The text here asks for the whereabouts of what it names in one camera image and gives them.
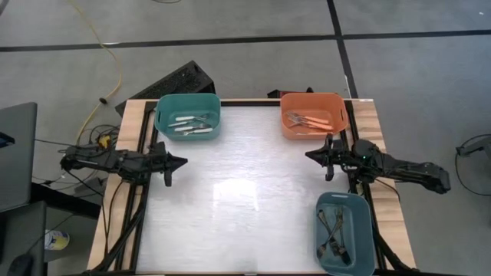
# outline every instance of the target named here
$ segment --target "gray carpet floor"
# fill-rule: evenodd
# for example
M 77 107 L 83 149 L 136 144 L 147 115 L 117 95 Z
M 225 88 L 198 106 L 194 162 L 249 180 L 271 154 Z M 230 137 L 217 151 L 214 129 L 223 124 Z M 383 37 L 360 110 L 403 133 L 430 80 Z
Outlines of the gray carpet floor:
M 334 3 L 344 34 L 491 28 L 491 4 L 484 0 Z M 106 0 L 79 1 L 79 5 L 104 42 L 334 34 L 324 0 L 182 0 L 172 5 Z M 96 43 L 90 29 L 65 0 L 10 1 L 0 15 L 0 47 L 90 43 Z M 401 159 L 431 161 L 450 172 L 453 189 L 446 195 L 408 183 L 397 186 L 418 268 L 488 275 L 489 197 L 473 195 L 458 183 L 453 158 L 455 147 L 464 140 L 491 133 L 490 36 L 345 43 L 359 97 L 375 99 L 389 152 Z M 119 124 L 114 105 L 191 60 L 215 81 L 223 98 L 265 97 L 274 89 L 307 87 L 349 97 L 335 41 L 114 52 L 121 62 L 123 86 L 110 106 L 97 113 L 94 125 Z M 97 99 L 116 82 L 114 62 L 103 50 L 0 52 L 0 107 L 37 102 L 37 138 L 73 143 Z M 36 144 L 35 176 L 60 175 L 59 149 Z M 489 160 L 483 154 L 459 162 L 471 189 L 491 193 Z M 49 226 L 66 215 L 52 210 L 48 216 Z M 82 242 L 71 245 L 67 257 L 50 263 L 50 275 L 85 269 L 94 228 L 95 222 L 85 218 L 64 225 Z

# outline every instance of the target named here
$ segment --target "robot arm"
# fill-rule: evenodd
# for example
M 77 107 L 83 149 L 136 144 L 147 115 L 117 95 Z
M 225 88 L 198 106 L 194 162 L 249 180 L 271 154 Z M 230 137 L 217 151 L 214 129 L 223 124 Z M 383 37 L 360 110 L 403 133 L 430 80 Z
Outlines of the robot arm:
M 150 148 L 148 154 L 129 150 L 102 149 L 98 145 L 70 146 L 61 159 L 61 168 L 98 169 L 109 173 L 117 173 L 124 181 L 143 185 L 150 180 L 150 174 L 164 174 L 166 186 L 172 185 L 172 172 L 187 163 L 187 159 L 173 156 L 166 151 L 163 142 Z
M 326 181 L 331 181 L 334 176 L 333 165 L 339 165 L 344 172 L 354 173 L 362 182 L 371 183 L 377 177 L 386 177 L 418 183 L 439 194 L 450 190 L 448 172 L 440 166 L 429 162 L 412 163 L 395 159 L 382 153 L 375 144 L 367 140 L 356 141 L 350 151 L 344 149 L 340 140 L 333 141 L 332 135 L 328 135 L 321 149 L 305 155 L 321 166 L 328 167 Z

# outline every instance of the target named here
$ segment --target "fork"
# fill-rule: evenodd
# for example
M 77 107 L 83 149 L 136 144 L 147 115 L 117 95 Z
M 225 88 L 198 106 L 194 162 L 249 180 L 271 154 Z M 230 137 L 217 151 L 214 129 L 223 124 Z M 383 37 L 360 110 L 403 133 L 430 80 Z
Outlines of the fork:
M 301 124 L 301 125 L 306 126 L 306 127 L 317 128 L 317 129 L 321 129 L 321 130 L 333 130 L 332 126 L 324 125 L 322 123 L 303 121 L 302 119 L 300 119 L 298 117 L 288 116 L 288 119 L 294 123 L 293 125 L 291 125 L 289 127 L 293 127 L 297 124 Z
M 310 120 L 312 122 L 323 123 L 323 124 L 327 124 L 327 125 L 329 124 L 329 120 L 318 119 L 318 118 L 310 117 L 310 116 L 303 116 L 303 115 L 300 115 L 300 114 L 295 113 L 293 111 L 287 111 L 286 114 L 289 116 L 292 116 L 292 117 L 301 118 L 303 120 Z

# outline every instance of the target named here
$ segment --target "wire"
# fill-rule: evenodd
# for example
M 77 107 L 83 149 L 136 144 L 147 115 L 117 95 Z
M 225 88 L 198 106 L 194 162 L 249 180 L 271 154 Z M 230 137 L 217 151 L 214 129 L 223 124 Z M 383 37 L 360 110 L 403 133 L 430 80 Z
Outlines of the wire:
M 31 247 L 26 251 L 26 252 L 29 252 L 31 249 L 33 249 L 33 247 L 36 246 L 36 244 L 39 242 L 39 240 L 41 240 L 42 238 L 44 238 L 44 236 L 46 234 L 48 234 L 49 232 L 52 232 L 54 231 L 57 227 L 59 227 L 60 225 L 62 225 L 64 222 L 66 222 L 69 218 L 75 216 L 75 214 L 71 214 L 69 215 L 67 218 L 65 218 L 64 220 L 62 220 L 60 223 L 58 223 L 56 226 L 52 227 L 51 230 L 49 230 L 48 232 L 45 232 L 41 237 L 39 237 L 38 239 L 36 239 L 36 241 L 34 242 L 33 245 L 31 245 Z
M 69 188 L 73 188 L 75 186 L 78 186 L 80 185 L 80 183 L 74 183 L 73 185 L 70 185 L 68 187 L 63 187 L 63 188 L 60 188 L 60 189 L 52 189 L 53 191 L 63 191 L 64 189 L 69 189 Z
M 110 204 L 109 204 L 109 216 L 108 216 L 108 219 L 107 219 L 107 235 L 109 235 L 109 232 L 110 232 L 110 214 L 112 213 L 112 210 L 113 210 L 113 202 L 114 202 L 114 198 L 116 197 L 116 194 L 117 194 L 117 190 L 120 189 L 121 185 L 124 183 L 123 180 L 121 180 L 120 184 L 116 187 L 116 190 L 114 190 L 114 194 L 113 194 L 113 197 L 112 199 L 110 199 Z
M 120 129 L 118 126 L 113 126 L 108 130 L 101 131 L 99 135 L 95 138 L 94 142 L 99 143 L 101 137 L 109 136 L 110 137 L 110 145 L 111 147 L 116 147 L 116 141 L 119 136 Z M 89 143 L 92 143 L 92 133 L 89 137 Z
M 95 196 L 95 195 L 97 195 L 97 193 L 91 193 L 91 194 L 88 194 L 88 195 L 80 195 L 80 196 L 74 196 L 74 197 L 75 197 L 75 198 L 77 198 L 77 199 L 82 199 L 82 198 L 84 198 L 84 197 L 88 197 L 88 196 Z
M 71 144 L 67 144 L 67 143 L 59 143 L 59 142 L 53 142 L 53 141 L 48 141 L 48 140 L 43 140 L 43 139 L 37 139 L 37 138 L 35 140 L 38 141 L 38 142 L 50 143 L 50 144 L 60 145 L 60 146 L 75 146 L 75 145 L 71 145 Z
M 397 190 L 396 190 L 396 189 L 395 189 L 393 186 L 390 186 L 389 184 L 385 183 L 385 182 L 384 182 L 384 181 L 382 181 L 382 180 L 379 180 L 379 179 L 375 179 L 375 180 L 377 180 L 377 181 L 378 181 L 380 184 L 382 184 L 382 185 L 386 186 L 387 188 L 389 188 L 389 189 L 393 190 L 393 191 L 396 193 L 397 198 L 399 199 L 399 202 L 400 202 L 400 195 L 399 195 L 399 192 L 398 192 L 398 191 L 397 191 Z
M 92 190 L 92 192 L 95 192 L 96 194 L 98 194 L 99 196 L 102 197 L 102 201 L 101 201 L 101 208 L 102 208 L 102 218 L 104 219 L 104 236 L 106 237 L 106 242 L 105 242 L 105 250 L 107 253 L 107 240 L 109 239 L 109 232 L 107 231 L 107 224 L 106 224 L 106 210 L 104 209 L 104 195 L 101 194 L 100 192 L 96 191 L 95 189 L 93 189 L 92 187 L 90 187 L 89 185 L 87 185 L 87 183 L 85 183 L 82 179 L 79 179 L 78 177 L 76 177 L 76 175 L 74 175 L 73 173 L 67 171 L 67 173 L 71 176 L 73 176 L 75 179 L 77 179 L 78 181 L 80 181 L 84 186 L 86 186 L 87 188 L 89 188 L 90 190 Z
M 85 119 L 84 124 L 82 125 L 82 127 L 78 131 L 77 141 L 79 141 L 82 133 L 85 130 L 85 127 L 87 127 L 87 125 L 90 123 L 90 121 L 92 120 L 92 117 L 95 115 L 97 109 L 99 109 L 99 107 L 103 103 L 103 100 L 105 102 L 107 102 L 107 99 L 109 99 L 110 97 L 112 97 L 120 89 L 120 87 L 121 87 L 121 81 L 123 80 L 123 75 L 121 73 L 120 61 L 117 59 L 116 54 L 114 52 L 112 52 L 109 48 L 107 48 L 106 46 L 104 46 L 104 44 L 102 43 L 101 39 L 99 38 L 99 35 L 95 31 L 95 27 L 87 19 L 87 17 L 85 16 L 84 12 L 82 11 L 82 9 L 77 4 L 75 4 L 74 1 L 68 0 L 68 2 L 77 10 L 78 14 L 85 21 L 85 23 L 87 23 L 87 25 L 89 26 L 89 28 L 92 30 L 92 33 L 94 33 L 94 36 L 97 39 L 97 42 L 99 43 L 99 45 L 101 46 L 101 48 L 103 48 L 104 50 L 106 50 L 113 57 L 114 61 L 116 62 L 116 69 L 117 69 L 117 71 L 118 71 L 118 73 L 120 75 L 120 78 L 117 81 L 116 87 L 114 87 L 114 89 L 108 95 L 106 95 L 104 98 L 99 99 L 100 103 L 97 104 L 97 106 L 92 110 L 91 114 L 87 117 L 87 119 Z
M 77 146 L 80 145 L 80 139 L 82 138 L 82 136 L 84 135 L 84 133 L 86 133 L 87 131 L 97 131 L 97 130 L 94 130 L 95 128 L 91 128 L 91 129 L 85 129 L 84 131 L 82 131 L 82 134 L 80 135 L 80 137 L 78 137 L 77 139 Z
M 459 147 L 464 147 L 468 142 L 472 141 L 472 140 L 475 140 L 477 138 L 480 138 L 480 137 L 485 137 L 485 136 L 491 136 L 491 134 L 481 134 L 481 135 L 477 135 L 477 136 L 474 136 L 474 137 L 471 137 L 469 138 L 466 142 L 462 143 L 462 145 L 460 145 Z M 455 153 L 455 173 L 457 174 L 457 178 L 460 182 L 460 185 L 462 185 L 462 187 L 464 187 L 467 191 L 473 193 L 474 195 L 477 195 L 477 196 L 491 196 L 491 194 L 483 194 L 483 193 L 480 193 L 480 192 L 476 192 L 476 191 L 473 191 L 472 189 L 470 189 L 469 187 L 467 187 L 462 179 L 460 178 L 460 174 L 459 174 L 459 167 L 457 165 L 457 159 L 459 157 L 459 153 Z
M 160 3 L 160 4 L 176 4 L 176 3 L 181 2 L 181 0 L 173 0 L 173 1 L 152 0 L 152 1 Z
M 91 178 L 92 176 L 94 176 L 95 174 L 97 173 L 97 170 L 93 170 L 88 176 L 86 176 L 83 180 L 86 181 L 87 179 Z M 41 181 L 44 181 L 43 183 L 39 183 L 39 185 L 46 185 L 46 186 L 49 186 L 50 184 L 52 183 L 61 183 L 61 184 L 80 184 L 80 182 L 63 182 L 63 181 L 58 181 L 58 179 L 60 179 L 62 176 L 58 177 L 57 179 L 55 180 L 48 180 L 48 179 L 42 179 L 42 178 L 39 178 L 39 177 L 36 177 L 36 176 L 32 176 L 33 179 L 38 179 L 38 180 L 41 180 Z
M 94 134 L 94 131 L 98 127 L 110 127 L 110 129 L 99 132 L 99 135 L 97 136 L 95 142 L 97 142 L 101 138 L 101 136 L 103 134 L 105 134 L 107 131 L 109 131 L 109 135 L 110 135 L 114 130 L 117 130 L 118 132 L 120 130 L 120 128 L 118 126 L 111 126 L 111 125 L 108 125 L 108 124 L 103 124 L 103 125 L 96 126 L 95 128 L 92 129 L 91 134 L 89 135 L 89 143 L 92 143 L 92 134 Z

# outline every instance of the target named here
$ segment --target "utensil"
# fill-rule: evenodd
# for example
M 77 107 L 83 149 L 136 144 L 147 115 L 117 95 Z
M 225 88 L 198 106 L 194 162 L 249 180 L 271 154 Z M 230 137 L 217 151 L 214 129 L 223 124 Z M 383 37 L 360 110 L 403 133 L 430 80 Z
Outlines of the utensil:
M 320 210 L 317 213 L 317 216 L 321 220 L 321 222 L 324 225 L 324 227 L 326 228 L 326 230 L 328 230 L 328 234 L 329 234 L 329 238 L 325 241 L 325 243 L 323 245 L 321 245 L 317 249 L 318 257 L 319 257 L 319 252 L 322 252 L 322 254 L 320 256 L 322 256 L 324 254 L 325 249 L 327 248 L 327 244 L 329 244 L 329 247 L 331 248 L 332 253 L 334 254 L 334 256 L 340 255 L 341 256 L 341 259 L 343 259 L 343 261 L 346 258 L 349 259 L 349 256 L 347 256 L 348 253 L 346 252 L 346 249 L 343 248 L 343 247 L 341 247 L 338 244 L 338 241 L 336 241 L 336 239 L 334 238 L 334 233 L 337 231 L 337 228 L 340 227 L 340 225 L 338 224 L 340 221 L 339 221 L 339 218 L 338 218 L 337 214 L 336 214 L 336 225 L 334 226 L 334 231 L 332 231 L 331 228 L 329 227 L 328 220 L 325 218 L 325 215 L 324 215 L 324 211 Z
M 186 124 L 191 123 L 191 122 L 193 122 L 193 121 L 188 120 L 188 121 L 183 121 L 183 122 L 178 122 L 178 123 L 171 123 L 170 125 L 167 125 L 167 127 L 183 126 L 183 125 L 186 125 Z
M 329 120 L 323 120 L 323 119 L 319 119 L 319 118 L 316 118 L 316 117 L 310 117 L 310 116 L 303 116 L 303 115 L 300 115 L 300 114 L 295 113 L 293 111 L 287 111 L 286 113 L 289 116 L 298 117 L 298 118 L 301 118 L 301 119 L 304 119 L 304 120 L 310 120 L 312 122 L 323 123 L 323 124 L 327 124 L 327 125 L 330 124 L 329 123 Z
M 201 116 L 184 116 L 184 117 L 177 117 L 176 122 L 184 121 L 184 120 L 200 120 L 204 122 L 206 119 L 208 119 L 209 114 L 203 114 Z
M 210 128 L 210 127 L 212 127 L 212 126 L 210 126 L 208 123 L 200 123 L 197 126 L 176 127 L 174 129 L 174 131 L 175 132 L 180 132 L 180 131 L 187 131 L 187 130 L 201 130 L 201 129 Z
M 334 225 L 334 228 L 332 229 L 332 232 L 329 233 L 329 237 L 328 237 L 328 240 L 330 240 L 331 238 L 334 237 L 334 234 L 336 234 L 336 232 L 338 231 L 338 229 L 341 228 L 341 226 L 343 225 L 343 218 L 337 218 L 336 219 L 336 224 Z
M 306 126 L 306 127 L 318 128 L 318 129 L 321 129 L 321 130 L 333 130 L 332 126 L 324 125 L 322 123 L 314 123 L 314 122 L 309 122 L 309 121 L 303 121 L 302 119 L 300 119 L 298 117 L 288 116 L 288 119 L 290 121 L 292 121 L 293 123 L 301 124 L 301 125 Z
M 190 131 L 183 131 L 183 132 L 180 132 L 180 134 L 184 135 L 184 136 L 188 136 L 190 134 L 193 134 L 193 133 L 209 133 L 209 132 L 212 132 L 213 131 L 213 128 L 207 128 L 207 129 L 200 129 L 200 130 L 190 130 Z
M 327 248 L 328 241 L 323 243 L 321 246 L 317 248 L 317 258 L 321 258 L 322 255 L 325 253 L 325 249 Z

